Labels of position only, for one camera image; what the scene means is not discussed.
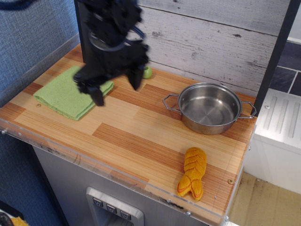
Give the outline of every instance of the wooden countertop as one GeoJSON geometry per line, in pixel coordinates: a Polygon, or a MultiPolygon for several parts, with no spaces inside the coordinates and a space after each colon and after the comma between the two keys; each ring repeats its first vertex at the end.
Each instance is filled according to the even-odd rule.
{"type": "MultiPolygon", "coordinates": [[[[109,174],[114,171],[119,179],[158,197],[173,197],[172,203],[207,222],[216,220],[204,209],[209,215],[225,216],[235,186],[228,180],[238,178],[256,118],[238,119],[219,135],[196,133],[183,124],[179,113],[167,110],[162,99],[197,81],[156,69],[150,79],[142,81],[138,91],[125,76],[114,79],[105,107],[94,107],[79,121],[37,105],[33,93],[74,65],[84,65],[80,45],[0,109],[0,127],[8,133],[19,128],[15,136],[48,146],[48,150],[61,153],[75,164],[85,162],[94,171],[103,170],[104,163],[111,167],[109,174]],[[207,154],[204,195],[198,202],[191,194],[174,196],[183,175],[184,154],[193,146],[207,154]]],[[[242,101],[254,102],[253,97],[238,95],[242,101]]],[[[176,97],[169,98],[168,104],[176,107],[176,97]]],[[[250,112],[251,107],[244,105],[243,114],[250,112]]]]}

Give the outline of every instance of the wooden floor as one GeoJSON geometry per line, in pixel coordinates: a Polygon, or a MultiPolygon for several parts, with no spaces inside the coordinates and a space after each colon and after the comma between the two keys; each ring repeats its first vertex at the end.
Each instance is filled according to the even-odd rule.
{"type": "Polygon", "coordinates": [[[239,226],[301,226],[301,194],[243,173],[230,221],[239,226]]]}

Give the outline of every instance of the dark tile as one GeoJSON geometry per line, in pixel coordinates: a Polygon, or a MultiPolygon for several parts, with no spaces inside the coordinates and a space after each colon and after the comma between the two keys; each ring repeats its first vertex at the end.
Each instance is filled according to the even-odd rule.
{"type": "Polygon", "coordinates": [[[287,93],[295,75],[296,71],[277,67],[269,87],[287,93]]]}
{"type": "Polygon", "coordinates": [[[300,72],[298,72],[297,77],[293,82],[293,86],[290,93],[297,96],[301,96],[301,73],[300,72]]]}
{"type": "Polygon", "coordinates": [[[301,45],[287,41],[278,66],[301,71],[301,45]]]}

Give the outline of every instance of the screw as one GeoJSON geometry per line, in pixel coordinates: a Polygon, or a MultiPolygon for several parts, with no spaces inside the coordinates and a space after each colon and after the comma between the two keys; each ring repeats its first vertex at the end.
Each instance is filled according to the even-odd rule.
{"type": "Polygon", "coordinates": [[[232,184],[234,184],[234,181],[233,181],[232,179],[229,179],[229,180],[228,180],[228,184],[229,184],[229,185],[232,185],[232,184]]]}

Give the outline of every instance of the blue wall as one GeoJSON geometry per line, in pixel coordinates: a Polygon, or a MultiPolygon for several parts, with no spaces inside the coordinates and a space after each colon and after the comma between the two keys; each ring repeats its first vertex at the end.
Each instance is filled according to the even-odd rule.
{"type": "Polygon", "coordinates": [[[0,11],[0,107],[79,43],[73,0],[0,11]]]}

